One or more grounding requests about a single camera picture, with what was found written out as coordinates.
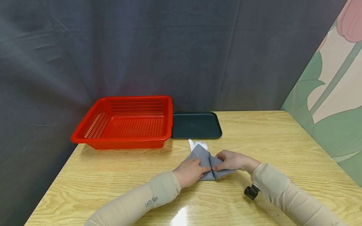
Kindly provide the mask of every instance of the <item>person's left hand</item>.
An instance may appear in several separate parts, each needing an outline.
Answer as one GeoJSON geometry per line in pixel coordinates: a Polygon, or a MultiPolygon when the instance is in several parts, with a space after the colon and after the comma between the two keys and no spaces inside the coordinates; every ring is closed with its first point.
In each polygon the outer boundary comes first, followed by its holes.
{"type": "Polygon", "coordinates": [[[203,177],[203,173],[211,171],[211,167],[200,166],[200,158],[190,158],[181,162],[181,164],[174,169],[178,183],[181,188],[187,188],[196,183],[203,177]]]}

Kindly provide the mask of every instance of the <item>wooden table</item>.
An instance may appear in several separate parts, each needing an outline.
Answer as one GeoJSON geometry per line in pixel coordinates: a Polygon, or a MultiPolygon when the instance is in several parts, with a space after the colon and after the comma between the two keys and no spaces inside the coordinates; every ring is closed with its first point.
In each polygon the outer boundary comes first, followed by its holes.
{"type": "MultiPolygon", "coordinates": [[[[286,112],[217,112],[223,136],[207,140],[212,154],[228,149],[270,162],[348,225],[362,225],[362,190],[286,112]]],[[[174,169],[190,153],[186,140],[162,150],[96,151],[80,144],[26,225],[83,225],[108,201],[174,169]]],[[[293,225],[262,195],[249,201],[251,184],[237,171],[219,181],[197,182],[170,204],[135,225],[293,225]]]]}

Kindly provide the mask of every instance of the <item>pink tulip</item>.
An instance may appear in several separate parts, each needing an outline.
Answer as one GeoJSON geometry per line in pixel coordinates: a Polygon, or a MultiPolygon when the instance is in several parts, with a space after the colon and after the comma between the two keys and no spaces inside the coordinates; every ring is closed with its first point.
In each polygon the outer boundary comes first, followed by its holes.
{"type": "Polygon", "coordinates": [[[337,32],[349,42],[362,41],[362,0],[348,0],[337,18],[337,32]]]}

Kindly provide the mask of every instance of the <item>forearm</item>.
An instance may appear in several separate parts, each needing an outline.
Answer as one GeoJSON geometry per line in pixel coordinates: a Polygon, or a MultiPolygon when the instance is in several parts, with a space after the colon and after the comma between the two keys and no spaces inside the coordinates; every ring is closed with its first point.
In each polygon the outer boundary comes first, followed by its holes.
{"type": "Polygon", "coordinates": [[[173,172],[163,172],[95,212],[85,226],[129,226],[146,212],[174,200],[181,187],[173,172]]]}
{"type": "Polygon", "coordinates": [[[297,225],[345,225],[322,203],[291,183],[287,176],[270,164],[260,164],[251,179],[264,197],[297,225]]]}

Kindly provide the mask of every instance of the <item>hand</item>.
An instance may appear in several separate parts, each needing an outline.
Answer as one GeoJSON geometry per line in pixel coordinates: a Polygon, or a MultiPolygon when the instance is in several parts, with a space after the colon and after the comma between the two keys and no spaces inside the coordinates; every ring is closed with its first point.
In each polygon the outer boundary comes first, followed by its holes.
{"type": "Polygon", "coordinates": [[[228,150],[223,150],[219,152],[216,158],[222,160],[223,162],[217,166],[214,166],[213,170],[219,171],[223,169],[228,170],[237,170],[241,169],[247,171],[250,175],[254,170],[260,165],[260,162],[243,154],[231,152],[228,150]]]}
{"type": "Polygon", "coordinates": [[[200,158],[190,158],[181,162],[173,173],[176,175],[181,188],[187,188],[202,178],[203,173],[209,171],[211,171],[211,167],[200,166],[200,158]]]}

